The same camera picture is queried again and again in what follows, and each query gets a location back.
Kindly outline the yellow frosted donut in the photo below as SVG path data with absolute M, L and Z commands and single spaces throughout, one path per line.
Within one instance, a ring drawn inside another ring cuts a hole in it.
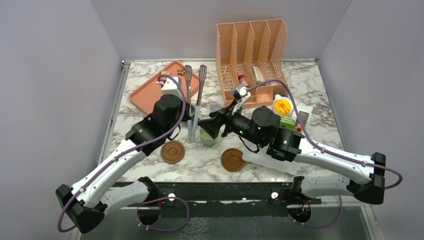
M 290 117 L 293 111 L 292 102 L 287 97 L 276 98 L 271 108 L 272 111 L 280 117 Z

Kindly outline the green layered cake slice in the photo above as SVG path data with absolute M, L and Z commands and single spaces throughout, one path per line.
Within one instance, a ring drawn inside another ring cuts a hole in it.
M 285 128 L 285 129 L 289 129 L 289 130 L 294 130 L 296 125 L 295 125 L 295 120 L 291 117 L 282 117 L 280 119 L 280 123 L 279 126 L 281 128 Z

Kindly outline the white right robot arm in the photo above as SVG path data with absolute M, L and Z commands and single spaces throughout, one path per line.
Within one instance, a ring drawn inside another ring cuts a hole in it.
M 199 120 L 198 126 L 213 139 L 231 133 L 238 135 L 244 144 L 242 158 L 246 162 L 288 174 L 295 173 L 295 163 L 333 172 L 332 176 L 295 177 L 288 196 L 296 204 L 338 195 L 353 196 L 372 205 L 383 203 L 385 155 L 378 152 L 358 155 L 332 148 L 280 127 L 280 120 L 280 116 L 266 106 L 255 109 L 248 118 L 231 104 Z

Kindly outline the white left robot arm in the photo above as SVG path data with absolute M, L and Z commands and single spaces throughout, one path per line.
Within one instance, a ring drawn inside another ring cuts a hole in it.
M 184 97 L 162 95 L 152 113 L 132 126 L 104 162 L 73 185 L 60 185 L 55 191 L 62 208 L 58 231 L 65 233 L 77 228 L 83 234 L 88 233 L 107 214 L 123 207 L 137 203 L 160 207 L 162 201 L 179 200 L 176 196 L 161 197 L 158 186 L 148 177 L 117 189 L 112 186 L 131 167 L 165 144 L 179 127 L 187 107 Z

